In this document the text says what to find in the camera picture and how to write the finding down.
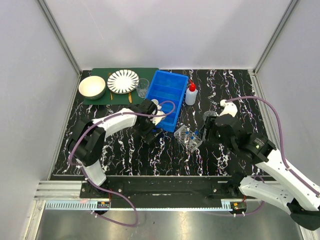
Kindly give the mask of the clear tube rack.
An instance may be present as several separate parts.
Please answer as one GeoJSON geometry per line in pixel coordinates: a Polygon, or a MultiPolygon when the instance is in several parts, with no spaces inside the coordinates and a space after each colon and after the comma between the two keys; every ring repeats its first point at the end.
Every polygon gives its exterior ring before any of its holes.
{"type": "Polygon", "coordinates": [[[174,137],[178,142],[185,147],[185,149],[193,153],[202,144],[202,139],[195,135],[195,132],[191,131],[186,125],[182,125],[178,130],[174,132],[174,137]]]}

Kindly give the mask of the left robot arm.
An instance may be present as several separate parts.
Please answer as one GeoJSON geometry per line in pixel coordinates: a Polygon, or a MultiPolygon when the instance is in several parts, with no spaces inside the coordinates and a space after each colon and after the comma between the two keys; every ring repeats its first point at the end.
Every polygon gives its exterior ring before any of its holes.
{"type": "Polygon", "coordinates": [[[150,143],[161,132],[153,132],[153,129],[164,118],[165,113],[158,102],[146,99],[102,118],[80,120],[67,143],[68,161],[70,165],[82,168],[85,177],[93,183],[90,192],[103,198],[108,193],[107,176],[100,163],[105,139],[123,129],[133,128],[150,143]]]}

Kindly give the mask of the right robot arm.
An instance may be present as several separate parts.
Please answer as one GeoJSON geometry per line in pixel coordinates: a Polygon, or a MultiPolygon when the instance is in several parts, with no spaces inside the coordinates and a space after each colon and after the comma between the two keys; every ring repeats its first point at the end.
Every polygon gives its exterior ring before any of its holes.
{"type": "Polygon", "coordinates": [[[222,193],[232,198],[241,195],[260,199],[287,214],[301,227],[315,231],[320,228],[320,187],[294,167],[266,136],[248,133],[231,114],[208,115],[204,119],[203,138],[221,143],[237,157],[268,173],[282,189],[240,172],[232,175],[222,193]]]}

